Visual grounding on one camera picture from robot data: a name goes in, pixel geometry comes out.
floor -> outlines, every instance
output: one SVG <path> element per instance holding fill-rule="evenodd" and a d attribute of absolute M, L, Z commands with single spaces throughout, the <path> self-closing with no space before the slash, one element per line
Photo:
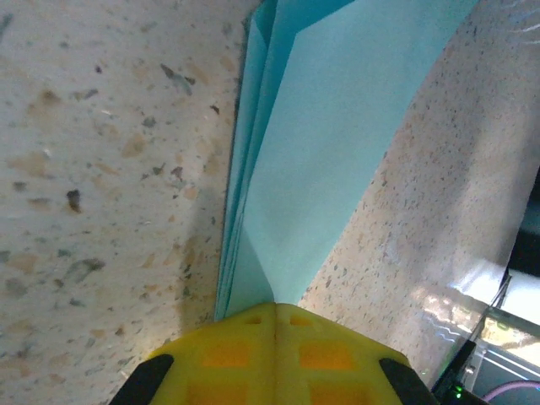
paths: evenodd
<path fill-rule="evenodd" d="M 105 404 L 212 320 L 257 4 L 0 0 L 2 403 Z M 460 291 L 496 291 L 540 162 L 539 48 L 495 40 L 493 13 L 445 49 L 300 303 L 426 382 L 446 324 L 478 320 Z"/>

cable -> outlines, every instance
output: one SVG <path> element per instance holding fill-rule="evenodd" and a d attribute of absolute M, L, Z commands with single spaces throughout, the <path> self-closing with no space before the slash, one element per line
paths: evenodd
<path fill-rule="evenodd" d="M 488 392 L 486 395 L 484 395 L 482 399 L 484 401 L 491 401 L 493 398 L 497 397 L 503 392 L 514 390 L 516 388 L 536 388 L 537 390 L 539 390 L 540 381 L 524 381 L 524 380 L 510 381 L 505 384 L 501 384 L 500 386 L 497 386 L 496 388 Z"/>

yellow object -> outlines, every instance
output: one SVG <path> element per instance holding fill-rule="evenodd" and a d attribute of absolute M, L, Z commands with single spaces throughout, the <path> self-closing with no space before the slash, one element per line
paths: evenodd
<path fill-rule="evenodd" d="M 174 363 L 152 405 L 401 405 L 379 365 L 407 358 L 294 305 L 262 304 L 153 352 Z"/>

